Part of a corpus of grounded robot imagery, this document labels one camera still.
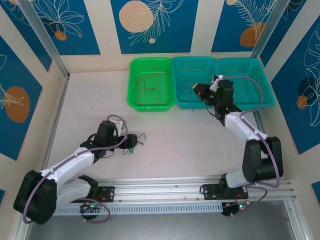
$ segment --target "white table surface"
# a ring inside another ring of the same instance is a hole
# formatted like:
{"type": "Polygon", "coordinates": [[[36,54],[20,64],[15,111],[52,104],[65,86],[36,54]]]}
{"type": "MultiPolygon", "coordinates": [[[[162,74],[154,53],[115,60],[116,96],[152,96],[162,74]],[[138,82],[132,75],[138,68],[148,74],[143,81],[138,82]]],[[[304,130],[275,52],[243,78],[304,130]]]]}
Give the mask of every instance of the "white table surface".
{"type": "MultiPolygon", "coordinates": [[[[245,144],[205,109],[137,112],[127,104],[128,71],[72,73],[48,167],[72,154],[110,114],[123,117],[128,132],[145,133],[131,155],[116,149],[76,175],[136,179],[221,175],[242,165],[245,144]]],[[[252,113],[247,119],[254,125],[252,113]]]]}

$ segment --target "plastic basket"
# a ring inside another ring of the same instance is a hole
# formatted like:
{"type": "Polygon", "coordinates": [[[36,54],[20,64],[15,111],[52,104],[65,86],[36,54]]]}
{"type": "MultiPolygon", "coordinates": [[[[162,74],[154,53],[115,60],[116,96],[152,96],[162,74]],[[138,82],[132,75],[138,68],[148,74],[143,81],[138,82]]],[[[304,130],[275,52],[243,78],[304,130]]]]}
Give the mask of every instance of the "plastic basket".
{"type": "MultiPolygon", "coordinates": [[[[226,79],[228,76],[247,76],[254,79],[263,91],[261,108],[273,106],[276,101],[270,88],[265,72],[256,58],[221,58],[217,65],[219,72],[226,79]]],[[[234,104],[242,111],[257,108],[261,102],[261,93],[256,84],[246,78],[233,78],[234,104]]]]}
{"type": "Polygon", "coordinates": [[[171,59],[143,57],[133,60],[127,102],[139,112],[167,111],[175,105],[171,59]]]}
{"type": "Polygon", "coordinates": [[[217,63],[208,56],[183,56],[172,59],[175,101],[181,109],[204,109],[193,91],[196,83],[211,84],[213,75],[219,74],[217,63]]]}

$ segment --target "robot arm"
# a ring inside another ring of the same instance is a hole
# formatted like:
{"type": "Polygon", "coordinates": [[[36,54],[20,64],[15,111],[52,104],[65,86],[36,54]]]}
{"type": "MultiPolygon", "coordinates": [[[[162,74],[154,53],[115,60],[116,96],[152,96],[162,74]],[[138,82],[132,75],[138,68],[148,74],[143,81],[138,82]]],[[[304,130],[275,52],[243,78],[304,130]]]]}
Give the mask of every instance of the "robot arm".
{"type": "Polygon", "coordinates": [[[22,181],[13,208],[23,214],[31,192],[40,181],[43,183],[32,197],[26,213],[28,218],[39,225],[47,222],[59,206],[79,198],[95,199],[98,194],[98,182],[94,179],[83,175],[70,183],[66,182],[82,169],[101,159],[107,152],[103,148],[112,147],[121,141],[123,142],[118,146],[120,149],[130,149],[137,145],[138,138],[134,134],[127,134],[126,139],[123,140],[122,125],[122,121],[103,121],[97,133],[92,134],[69,157],[41,172],[34,170],[28,172],[22,181]]]}
{"type": "Polygon", "coordinates": [[[234,105],[233,82],[214,76],[213,85],[196,83],[195,94],[208,106],[214,107],[215,117],[223,126],[230,129],[245,144],[242,167],[221,176],[219,187],[222,192],[248,185],[256,181],[276,177],[275,168],[262,139],[267,142],[274,156],[279,175],[283,174],[281,143],[277,137],[268,137],[242,115],[234,105]]]}

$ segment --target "white floor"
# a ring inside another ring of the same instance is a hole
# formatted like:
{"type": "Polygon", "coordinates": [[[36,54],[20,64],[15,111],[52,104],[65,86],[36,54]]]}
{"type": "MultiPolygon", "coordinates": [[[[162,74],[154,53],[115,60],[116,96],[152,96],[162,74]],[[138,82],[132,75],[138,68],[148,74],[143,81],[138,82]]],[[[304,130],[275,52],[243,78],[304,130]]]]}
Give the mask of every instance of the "white floor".
{"type": "MultiPolygon", "coordinates": [[[[71,74],[48,167],[95,133],[110,114],[123,117],[129,133],[145,133],[134,154],[116,149],[77,176],[131,179],[220,175],[241,166],[244,143],[205,109],[137,112],[127,104],[129,72],[71,74]]],[[[255,124],[252,114],[246,116],[255,124]]]]}

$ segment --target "green basket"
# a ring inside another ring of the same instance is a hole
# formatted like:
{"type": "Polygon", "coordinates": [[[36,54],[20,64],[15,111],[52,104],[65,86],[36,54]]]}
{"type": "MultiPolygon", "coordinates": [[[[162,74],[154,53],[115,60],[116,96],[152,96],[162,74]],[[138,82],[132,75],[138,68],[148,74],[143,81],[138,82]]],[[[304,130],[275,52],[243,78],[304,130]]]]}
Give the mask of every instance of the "green basket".
{"type": "MultiPolygon", "coordinates": [[[[247,76],[254,79],[263,92],[261,108],[275,105],[276,100],[270,88],[265,72],[256,58],[221,58],[217,61],[220,74],[228,76],[247,76]]],[[[261,102],[258,87],[247,78],[231,78],[233,82],[234,104],[242,111],[255,109],[261,102]]]]}
{"type": "Polygon", "coordinates": [[[171,59],[142,57],[133,60],[127,102],[139,112],[163,112],[175,105],[171,59]]]}

